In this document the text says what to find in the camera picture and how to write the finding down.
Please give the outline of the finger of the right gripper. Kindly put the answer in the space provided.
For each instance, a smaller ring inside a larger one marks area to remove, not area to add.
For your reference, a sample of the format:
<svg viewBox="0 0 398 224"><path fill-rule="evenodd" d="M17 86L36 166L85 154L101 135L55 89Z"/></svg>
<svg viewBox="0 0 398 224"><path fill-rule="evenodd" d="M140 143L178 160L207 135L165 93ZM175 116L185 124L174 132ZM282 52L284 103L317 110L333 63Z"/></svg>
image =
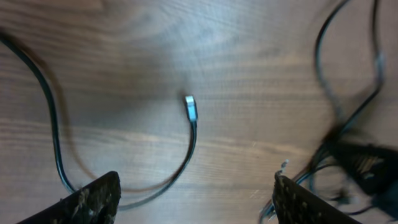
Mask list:
<svg viewBox="0 0 398 224"><path fill-rule="evenodd" d="M397 150L372 144L330 141L329 153L359 188L371 197L369 207L350 215L378 208L396 221Z"/></svg>

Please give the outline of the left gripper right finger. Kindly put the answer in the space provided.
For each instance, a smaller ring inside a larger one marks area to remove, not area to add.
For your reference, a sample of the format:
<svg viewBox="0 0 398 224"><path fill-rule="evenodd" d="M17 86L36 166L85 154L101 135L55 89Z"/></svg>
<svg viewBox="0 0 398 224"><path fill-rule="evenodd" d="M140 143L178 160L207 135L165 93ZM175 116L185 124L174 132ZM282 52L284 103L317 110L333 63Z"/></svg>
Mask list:
<svg viewBox="0 0 398 224"><path fill-rule="evenodd" d="M300 183L308 175L293 181L282 173L288 160L281 164L280 170L275 175L272 206L279 223L356 223L352 217L360 215L361 210L355 212L342 212L321 198L317 197Z"/></svg>

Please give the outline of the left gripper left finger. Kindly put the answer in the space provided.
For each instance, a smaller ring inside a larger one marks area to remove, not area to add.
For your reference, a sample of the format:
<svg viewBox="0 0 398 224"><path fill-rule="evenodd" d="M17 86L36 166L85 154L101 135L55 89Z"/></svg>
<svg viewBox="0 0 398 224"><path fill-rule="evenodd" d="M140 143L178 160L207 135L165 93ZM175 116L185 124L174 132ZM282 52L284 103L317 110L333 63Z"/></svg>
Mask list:
<svg viewBox="0 0 398 224"><path fill-rule="evenodd" d="M19 224L113 224L120 199L119 175L110 171Z"/></svg>

